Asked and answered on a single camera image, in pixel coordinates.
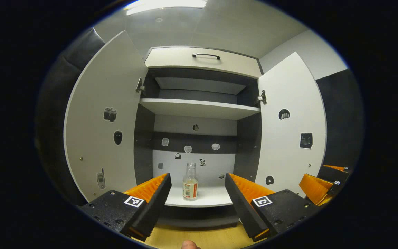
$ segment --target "ceiling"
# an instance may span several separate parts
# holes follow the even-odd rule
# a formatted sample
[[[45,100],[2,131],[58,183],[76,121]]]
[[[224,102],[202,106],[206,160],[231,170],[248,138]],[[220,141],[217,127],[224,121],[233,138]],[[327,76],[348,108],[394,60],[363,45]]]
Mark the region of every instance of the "ceiling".
[[[203,9],[164,8],[131,16],[121,9],[94,28],[105,42],[125,30],[142,57],[150,47],[191,45],[261,58],[308,30],[294,18],[256,0],[208,0]]]

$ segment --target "black handle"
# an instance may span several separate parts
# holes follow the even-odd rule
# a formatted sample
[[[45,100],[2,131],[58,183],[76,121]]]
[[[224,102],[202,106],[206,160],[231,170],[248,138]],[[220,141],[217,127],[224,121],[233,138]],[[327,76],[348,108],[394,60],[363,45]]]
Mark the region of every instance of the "black handle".
[[[193,54],[193,57],[196,58],[196,55],[209,55],[209,54]],[[218,55],[210,55],[210,56],[216,56],[216,59],[220,60],[221,57]]]

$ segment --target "wooden floor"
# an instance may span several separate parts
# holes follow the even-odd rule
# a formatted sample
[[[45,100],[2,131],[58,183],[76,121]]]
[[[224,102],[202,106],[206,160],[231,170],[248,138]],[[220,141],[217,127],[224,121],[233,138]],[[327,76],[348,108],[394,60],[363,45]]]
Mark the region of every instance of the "wooden floor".
[[[240,222],[236,227],[200,229],[157,225],[145,244],[160,249],[180,249],[184,240],[193,241],[201,249],[239,249],[255,244]]]

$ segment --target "open cabinet door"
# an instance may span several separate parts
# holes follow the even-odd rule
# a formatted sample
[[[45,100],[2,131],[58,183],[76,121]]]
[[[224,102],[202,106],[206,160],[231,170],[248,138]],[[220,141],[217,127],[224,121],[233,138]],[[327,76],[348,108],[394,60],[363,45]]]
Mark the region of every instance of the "open cabinet door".
[[[134,124],[141,94],[136,86],[147,70],[123,31],[96,53],[76,81],[65,113],[64,150],[88,202],[108,190],[136,186]]]
[[[294,52],[262,75],[258,84],[267,103],[260,103],[262,144],[255,183],[305,197],[299,182],[305,174],[317,176],[325,156],[325,108],[317,83]],[[286,113],[283,109],[289,118],[279,114]]]

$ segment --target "glass bottle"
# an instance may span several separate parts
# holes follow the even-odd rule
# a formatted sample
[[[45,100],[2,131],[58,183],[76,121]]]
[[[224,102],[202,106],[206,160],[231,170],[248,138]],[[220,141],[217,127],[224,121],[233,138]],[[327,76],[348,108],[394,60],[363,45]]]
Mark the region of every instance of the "glass bottle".
[[[184,200],[197,199],[198,179],[196,178],[196,163],[187,163],[187,173],[183,177],[182,197]]]

